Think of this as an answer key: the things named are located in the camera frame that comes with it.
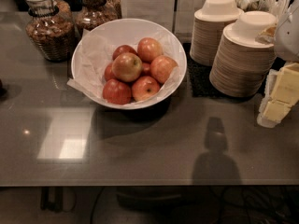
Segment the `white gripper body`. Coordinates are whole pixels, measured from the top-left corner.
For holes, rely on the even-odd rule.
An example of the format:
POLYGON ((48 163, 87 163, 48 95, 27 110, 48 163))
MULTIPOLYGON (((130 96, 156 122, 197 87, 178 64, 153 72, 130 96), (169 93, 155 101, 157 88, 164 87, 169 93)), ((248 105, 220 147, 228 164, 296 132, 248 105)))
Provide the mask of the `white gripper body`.
POLYGON ((258 33, 255 40, 263 44, 272 44, 274 42, 276 28, 276 25, 272 25, 263 29, 258 33))

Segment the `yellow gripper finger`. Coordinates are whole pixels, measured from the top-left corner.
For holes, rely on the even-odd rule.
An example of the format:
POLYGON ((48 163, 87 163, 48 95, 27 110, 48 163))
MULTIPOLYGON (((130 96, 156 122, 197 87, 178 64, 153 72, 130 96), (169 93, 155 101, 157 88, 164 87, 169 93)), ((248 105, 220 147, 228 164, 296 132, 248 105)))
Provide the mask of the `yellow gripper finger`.
POLYGON ((286 63, 279 69, 270 97, 289 106, 299 101, 299 63, 286 63))
POLYGON ((274 128, 280 124, 291 110, 285 103, 274 101, 270 97, 277 76, 278 71, 271 69, 265 80, 264 98, 261 101, 257 116, 257 123, 265 128, 274 128))

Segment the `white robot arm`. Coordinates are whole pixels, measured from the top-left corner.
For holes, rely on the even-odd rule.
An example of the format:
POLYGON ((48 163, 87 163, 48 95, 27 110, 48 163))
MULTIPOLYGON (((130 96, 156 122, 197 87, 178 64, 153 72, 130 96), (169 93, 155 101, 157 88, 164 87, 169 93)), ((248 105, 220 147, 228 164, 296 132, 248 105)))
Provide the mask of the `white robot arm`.
POLYGON ((278 21, 274 36, 276 55, 285 61, 278 70, 270 70, 257 123, 274 128, 299 101, 299 0, 294 0, 278 21))

